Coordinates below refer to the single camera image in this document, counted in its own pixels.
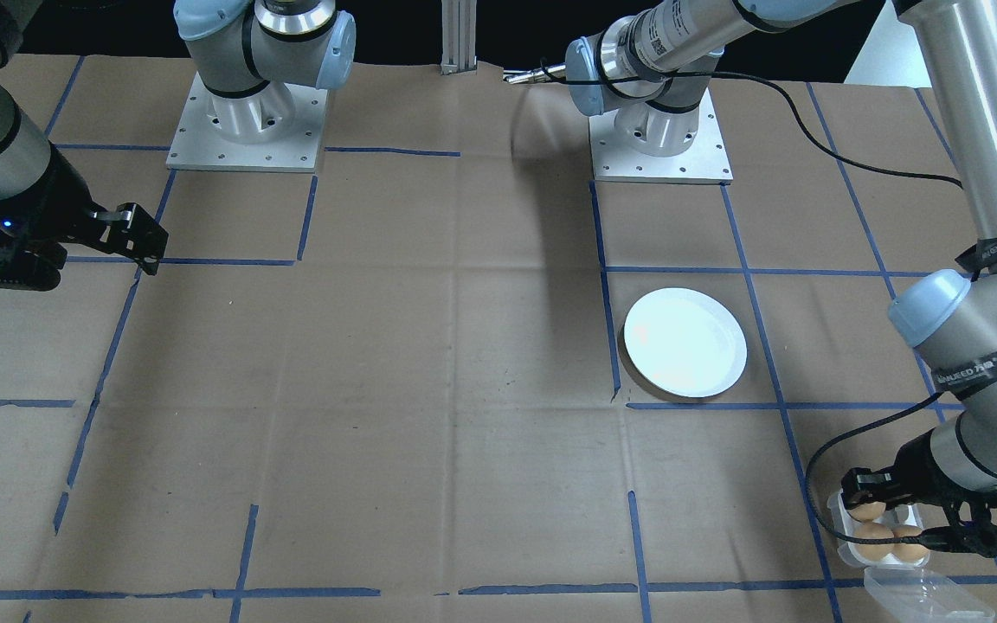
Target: light blue joint cap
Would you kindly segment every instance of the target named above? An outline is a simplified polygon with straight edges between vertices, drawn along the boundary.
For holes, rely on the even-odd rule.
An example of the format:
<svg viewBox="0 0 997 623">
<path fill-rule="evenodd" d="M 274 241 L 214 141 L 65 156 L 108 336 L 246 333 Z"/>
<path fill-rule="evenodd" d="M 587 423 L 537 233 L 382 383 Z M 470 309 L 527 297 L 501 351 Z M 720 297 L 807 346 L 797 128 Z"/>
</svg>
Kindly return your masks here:
<svg viewBox="0 0 997 623">
<path fill-rule="evenodd" d="M 175 0 L 175 25 L 184 41 L 205 39 L 241 19 L 253 0 Z"/>
<path fill-rule="evenodd" d="M 917 347 L 953 316 L 970 289 L 957 271 L 937 271 L 895 299 L 887 317 L 907 346 Z"/>
<path fill-rule="evenodd" d="M 329 31 L 329 44 L 325 46 L 325 58 L 321 60 L 321 70 L 318 79 L 313 83 L 315 88 L 344 87 L 344 83 L 352 74 L 352 56 L 357 48 L 357 23 L 349 13 L 337 13 L 337 21 Z"/>
<path fill-rule="evenodd" d="M 569 44 L 564 64 L 569 80 L 601 80 L 595 63 L 595 49 L 586 36 Z M 569 93 L 575 107 L 587 117 L 606 112 L 606 94 L 601 84 L 569 84 Z"/>
</svg>

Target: black cable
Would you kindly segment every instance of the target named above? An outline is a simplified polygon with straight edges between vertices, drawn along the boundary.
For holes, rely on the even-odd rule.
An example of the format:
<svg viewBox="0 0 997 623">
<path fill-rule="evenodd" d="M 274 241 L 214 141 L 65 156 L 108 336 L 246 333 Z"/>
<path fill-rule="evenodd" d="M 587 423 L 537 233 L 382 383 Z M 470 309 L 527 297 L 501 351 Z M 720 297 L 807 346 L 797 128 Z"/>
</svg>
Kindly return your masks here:
<svg viewBox="0 0 997 623">
<path fill-rule="evenodd" d="M 816 498 L 814 497 L 814 489 L 811 488 L 810 484 L 811 484 L 811 478 L 814 476 L 814 467 L 818 465 L 818 461 L 820 458 L 822 458 L 822 454 L 826 453 L 828 449 L 832 448 L 832 446 L 836 446 L 838 445 L 838 443 L 846 439 L 856 437 L 856 435 L 858 434 L 867 433 L 867 431 L 889 425 L 889 423 L 895 421 L 900 421 L 901 419 L 907 417 L 907 415 L 916 414 L 918 413 L 918 411 L 925 409 L 929 405 L 933 405 L 933 403 L 937 402 L 937 399 L 941 398 L 942 395 L 944 394 L 941 393 L 941 391 L 938 391 L 938 393 L 931 394 L 929 398 L 922 400 L 917 405 L 914 405 L 909 409 L 903 409 L 902 411 L 898 411 L 897 414 L 887 415 L 887 417 L 879 419 L 879 421 L 874 421 L 872 423 L 869 423 L 869 425 L 864 425 L 862 427 L 847 431 L 847 433 L 836 435 L 836 437 L 834 437 L 833 439 L 830 439 L 826 443 L 823 443 L 823 445 L 818 449 L 818 451 L 814 453 L 814 456 L 810 458 L 810 461 L 807 462 L 807 470 L 803 476 L 804 485 L 807 488 L 807 501 L 808 505 L 810 505 L 810 512 L 814 514 L 814 519 L 818 520 L 818 525 L 820 525 L 820 527 L 826 530 L 826 532 L 830 533 L 830 535 L 838 537 L 838 539 L 841 539 L 842 541 L 848 541 L 850 543 L 857 543 L 861 545 L 919 543 L 918 536 L 901 536 L 901 537 L 895 537 L 895 539 L 858 539 L 855 536 L 844 535 L 844 533 L 839 532 L 838 529 L 833 527 L 833 522 L 830 520 L 830 517 L 823 516 L 822 512 L 820 512 L 820 508 L 818 506 L 818 500 L 816 500 Z"/>
<path fill-rule="evenodd" d="M 625 82 L 636 82 L 640 81 L 641 78 L 637 76 L 630 76 L 630 78 L 619 78 L 612 80 L 567 80 L 565 78 L 559 78 L 559 76 L 554 75 L 549 71 L 549 67 L 546 66 L 544 59 L 542 59 L 541 64 L 542 74 L 549 78 L 551 82 L 557 84 L 567 84 L 567 86 L 593 86 L 593 84 L 621 84 Z M 794 115 L 795 123 L 799 124 L 799 130 L 806 135 L 808 141 L 811 145 L 818 147 L 819 150 L 834 157 L 839 161 L 846 163 L 847 165 L 858 167 L 858 169 L 870 170 L 871 173 L 879 173 L 883 175 L 891 175 L 892 177 L 908 177 L 914 178 L 914 180 L 934 180 L 937 182 L 947 182 L 957 186 L 959 189 L 964 189 L 964 184 L 957 180 L 956 177 L 949 177 L 949 175 L 937 175 L 936 173 L 910 173 L 907 170 L 893 170 L 893 169 L 883 169 L 881 166 L 873 166 L 870 164 L 864 164 L 862 162 L 855 161 L 849 157 L 843 157 L 843 155 L 831 150 L 822 144 L 814 134 L 808 129 L 806 122 L 802 121 L 802 114 L 799 112 L 799 107 L 795 104 L 794 99 L 791 98 L 791 94 L 787 92 L 786 88 L 780 87 L 779 84 L 760 78 L 759 75 L 752 74 L 740 74 L 736 71 L 685 71 L 685 72 L 672 72 L 671 74 L 665 74 L 665 78 L 700 78 L 700 76 L 710 76 L 710 78 L 723 78 L 729 80 L 747 80 L 750 82 L 755 82 L 758 84 L 763 84 L 765 87 L 773 88 L 776 93 L 783 96 L 784 101 L 787 101 L 788 106 L 791 107 L 791 114 Z"/>
</svg>

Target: egg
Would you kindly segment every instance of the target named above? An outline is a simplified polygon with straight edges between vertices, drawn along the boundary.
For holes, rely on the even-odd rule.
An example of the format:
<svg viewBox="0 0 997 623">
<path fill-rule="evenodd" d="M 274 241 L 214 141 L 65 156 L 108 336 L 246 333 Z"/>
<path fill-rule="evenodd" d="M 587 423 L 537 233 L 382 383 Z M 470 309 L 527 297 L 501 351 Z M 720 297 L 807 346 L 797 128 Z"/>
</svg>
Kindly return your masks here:
<svg viewBox="0 0 997 623">
<path fill-rule="evenodd" d="M 886 525 L 870 521 L 857 528 L 852 536 L 858 539 L 894 539 L 895 533 L 891 532 L 891 529 L 887 528 Z M 891 543 L 879 545 L 854 543 L 852 547 L 856 549 L 856 553 L 859 553 L 864 560 L 871 561 L 881 561 L 891 553 L 892 549 L 895 549 L 895 545 Z"/>
<path fill-rule="evenodd" d="M 921 533 L 922 529 L 917 525 L 899 525 L 895 528 L 895 536 L 918 536 Z M 926 549 L 925 545 L 899 543 L 895 545 L 894 555 L 903 562 L 918 562 L 929 555 L 929 549 Z"/>
<path fill-rule="evenodd" d="M 862 504 L 848 510 L 848 514 L 856 521 L 875 521 L 883 516 L 883 511 L 885 510 L 887 510 L 887 504 L 883 504 L 883 502 L 869 502 L 869 504 Z"/>
</svg>

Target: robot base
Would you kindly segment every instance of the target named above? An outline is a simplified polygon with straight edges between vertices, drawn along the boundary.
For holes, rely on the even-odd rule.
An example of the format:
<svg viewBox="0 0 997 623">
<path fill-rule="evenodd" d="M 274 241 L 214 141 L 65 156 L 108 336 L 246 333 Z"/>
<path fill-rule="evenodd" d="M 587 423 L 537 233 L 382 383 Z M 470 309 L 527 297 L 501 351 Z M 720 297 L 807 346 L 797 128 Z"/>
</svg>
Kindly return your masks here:
<svg viewBox="0 0 997 623">
<path fill-rule="evenodd" d="M 210 122 L 209 91 L 202 79 L 187 94 L 183 116 L 171 139 L 167 167 L 179 170 L 261 170 L 276 173 L 313 173 L 321 154 L 328 91 L 287 84 L 294 98 L 294 117 L 282 138 L 257 145 L 227 141 Z"/>
<path fill-rule="evenodd" d="M 732 182 L 729 155 L 713 112 L 710 92 L 699 104 L 699 131 L 689 150 L 676 157 L 650 157 L 624 145 L 614 130 L 617 111 L 590 118 L 590 155 L 595 180 L 658 184 L 721 184 Z"/>
</svg>

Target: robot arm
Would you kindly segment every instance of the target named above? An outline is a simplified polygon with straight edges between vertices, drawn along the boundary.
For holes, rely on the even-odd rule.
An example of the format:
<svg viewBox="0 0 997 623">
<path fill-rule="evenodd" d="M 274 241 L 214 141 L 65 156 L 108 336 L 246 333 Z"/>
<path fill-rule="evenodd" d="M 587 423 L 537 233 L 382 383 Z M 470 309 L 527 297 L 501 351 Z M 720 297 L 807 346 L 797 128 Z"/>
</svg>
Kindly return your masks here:
<svg viewBox="0 0 997 623">
<path fill-rule="evenodd" d="M 15 53 L 39 0 L 0 0 L 0 67 Z M 167 233 L 136 204 L 113 212 L 0 86 L 0 288 L 48 291 L 80 243 L 135 260 L 155 273 Z"/>
<path fill-rule="evenodd" d="M 680 86 L 670 78 L 673 71 L 710 71 L 725 43 L 752 30 L 786 30 L 848 1 L 745 4 L 665 0 L 574 41 L 565 66 L 567 78 L 581 84 L 570 87 L 571 98 L 587 115 L 621 108 L 621 119 L 641 111 L 629 126 L 641 138 L 684 119 L 707 86 L 704 78 L 685 78 Z M 842 481 L 843 499 L 846 508 L 871 501 L 941 505 L 949 527 L 927 531 L 923 544 L 997 556 L 997 1 L 895 5 L 917 31 L 980 234 L 958 260 L 974 275 L 984 269 L 989 275 L 970 283 L 954 271 L 934 273 L 891 305 L 891 322 L 933 369 L 938 390 L 952 391 L 966 410 L 903 446 L 893 466 L 851 470 Z M 642 150 L 665 155 L 647 145 Z M 964 505 L 972 521 L 962 519 Z"/>
</svg>

